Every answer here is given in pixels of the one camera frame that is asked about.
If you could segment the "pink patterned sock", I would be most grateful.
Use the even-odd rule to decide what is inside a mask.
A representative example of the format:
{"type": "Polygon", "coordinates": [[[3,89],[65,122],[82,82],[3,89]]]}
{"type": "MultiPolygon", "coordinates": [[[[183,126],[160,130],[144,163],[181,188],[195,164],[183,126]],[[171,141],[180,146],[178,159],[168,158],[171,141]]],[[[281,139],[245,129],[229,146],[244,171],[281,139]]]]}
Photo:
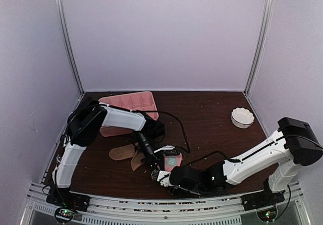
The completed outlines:
{"type": "Polygon", "coordinates": [[[166,155],[161,154],[159,156],[159,169],[161,171],[171,172],[175,167],[181,166],[182,154],[178,155],[166,155]]]}

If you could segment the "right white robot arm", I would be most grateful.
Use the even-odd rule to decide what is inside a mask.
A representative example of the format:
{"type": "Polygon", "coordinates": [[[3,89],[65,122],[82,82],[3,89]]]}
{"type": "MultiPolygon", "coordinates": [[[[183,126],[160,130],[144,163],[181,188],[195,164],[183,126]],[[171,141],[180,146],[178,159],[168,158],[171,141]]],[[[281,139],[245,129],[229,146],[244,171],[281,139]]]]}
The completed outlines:
{"type": "Polygon", "coordinates": [[[297,175],[302,166],[322,158],[322,146],[309,123],[284,117],[278,129],[244,153],[199,171],[186,165],[175,167],[162,183],[199,196],[213,195],[242,183],[248,177],[277,163],[279,166],[259,194],[262,205],[270,205],[297,175]]]}

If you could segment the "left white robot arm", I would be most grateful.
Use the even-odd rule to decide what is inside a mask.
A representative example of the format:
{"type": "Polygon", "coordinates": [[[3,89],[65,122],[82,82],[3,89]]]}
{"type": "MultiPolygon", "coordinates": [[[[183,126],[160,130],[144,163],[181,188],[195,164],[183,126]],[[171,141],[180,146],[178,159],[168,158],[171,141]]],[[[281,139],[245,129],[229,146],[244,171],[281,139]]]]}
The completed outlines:
{"type": "Polygon", "coordinates": [[[154,97],[149,91],[102,97],[99,100],[86,98],[68,117],[66,130],[61,136],[63,154],[58,157],[51,179],[56,188],[53,199],[62,207],[72,203],[72,194],[65,189],[71,186],[82,153],[98,134],[113,137],[134,133],[145,156],[157,164],[151,141],[165,134],[165,126],[158,117],[154,97]]]}

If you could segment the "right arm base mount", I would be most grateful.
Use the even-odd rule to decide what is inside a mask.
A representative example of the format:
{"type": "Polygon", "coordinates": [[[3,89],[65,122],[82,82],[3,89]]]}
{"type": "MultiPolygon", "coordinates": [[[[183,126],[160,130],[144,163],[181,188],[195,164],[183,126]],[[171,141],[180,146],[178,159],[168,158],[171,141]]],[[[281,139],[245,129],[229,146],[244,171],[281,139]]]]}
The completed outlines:
{"type": "Polygon", "coordinates": [[[277,204],[284,202],[283,193],[260,191],[241,197],[245,211],[256,210],[257,217],[263,222],[273,222],[278,218],[277,204]]]}

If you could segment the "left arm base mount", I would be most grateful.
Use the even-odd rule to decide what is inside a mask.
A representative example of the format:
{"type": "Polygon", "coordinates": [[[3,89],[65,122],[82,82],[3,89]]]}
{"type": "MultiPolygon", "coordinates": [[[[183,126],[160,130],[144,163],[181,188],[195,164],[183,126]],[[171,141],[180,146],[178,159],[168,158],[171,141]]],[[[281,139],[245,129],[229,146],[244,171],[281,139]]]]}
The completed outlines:
{"type": "Polygon", "coordinates": [[[82,217],[81,212],[87,211],[90,197],[70,193],[63,199],[60,195],[55,194],[47,195],[46,202],[57,206],[53,216],[57,222],[64,224],[82,217]]]}

